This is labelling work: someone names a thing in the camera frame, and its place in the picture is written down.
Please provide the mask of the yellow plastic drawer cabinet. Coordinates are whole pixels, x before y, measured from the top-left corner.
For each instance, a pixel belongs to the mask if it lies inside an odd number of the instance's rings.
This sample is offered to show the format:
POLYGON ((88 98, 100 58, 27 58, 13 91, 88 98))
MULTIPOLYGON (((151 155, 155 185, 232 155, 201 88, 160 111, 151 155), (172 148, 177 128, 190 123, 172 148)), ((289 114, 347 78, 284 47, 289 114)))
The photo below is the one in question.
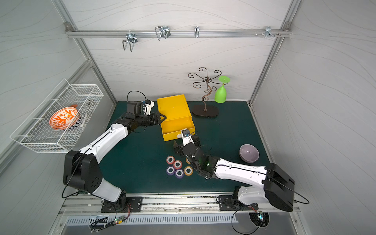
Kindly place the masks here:
POLYGON ((161 123, 162 136, 165 142, 182 137, 181 130, 195 132, 191 111, 185 95, 177 95, 157 99, 158 111, 166 116, 161 123))

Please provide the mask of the red tape roll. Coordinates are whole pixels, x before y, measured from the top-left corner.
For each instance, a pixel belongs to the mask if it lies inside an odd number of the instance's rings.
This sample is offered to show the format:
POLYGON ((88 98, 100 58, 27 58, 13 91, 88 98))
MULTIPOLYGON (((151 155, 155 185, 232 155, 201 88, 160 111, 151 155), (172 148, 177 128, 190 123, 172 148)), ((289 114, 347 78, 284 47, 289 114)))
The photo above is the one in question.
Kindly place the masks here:
POLYGON ((168 157, 166 158, 166 162, 167 162, 168 164, 172 165, 172 164, 174 164, 174 162, 175 162, 175 158, 174 158, 173 156, 168 156, 168 157))
POLYGON ((180 160, 176 160, 176 161, 174 161, 174 163, 173 163, 173 167, 174 167, 175 169, 180 169, 180 168, 182 167, 182 162, 181 162, 180 160))

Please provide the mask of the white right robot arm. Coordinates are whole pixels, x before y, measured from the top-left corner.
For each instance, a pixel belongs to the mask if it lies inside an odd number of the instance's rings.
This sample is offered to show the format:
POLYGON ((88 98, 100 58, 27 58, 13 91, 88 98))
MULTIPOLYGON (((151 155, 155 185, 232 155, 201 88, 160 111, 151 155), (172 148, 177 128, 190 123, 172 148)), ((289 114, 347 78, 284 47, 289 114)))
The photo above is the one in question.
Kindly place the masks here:
POLYGON ((175 153, 186 158, 200 176, 247 184, 247 187, 234 190, 234 204, 249 206, 256 203, 256 199, 261 199, 281 211, 293 211, 295 181, 277 164, 250 166, 232 163, 204 154, 191 138, 184 138, 180 145, 174 142, 173 147, 175 153))

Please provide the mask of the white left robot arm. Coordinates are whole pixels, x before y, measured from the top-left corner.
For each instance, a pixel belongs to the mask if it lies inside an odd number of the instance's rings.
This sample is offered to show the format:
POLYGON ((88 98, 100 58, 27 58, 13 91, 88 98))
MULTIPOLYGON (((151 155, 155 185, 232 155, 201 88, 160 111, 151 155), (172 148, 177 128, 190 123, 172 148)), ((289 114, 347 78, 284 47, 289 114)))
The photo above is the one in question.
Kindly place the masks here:
POLYGON ((117 143, 138 127, 160 125, 167 117, 159 112, 149 115, 124 113, 93 142, 65 155, 63 184, 90 193, 108 202, 117 202, 124 191, 104 179, 99 164, 117 143))

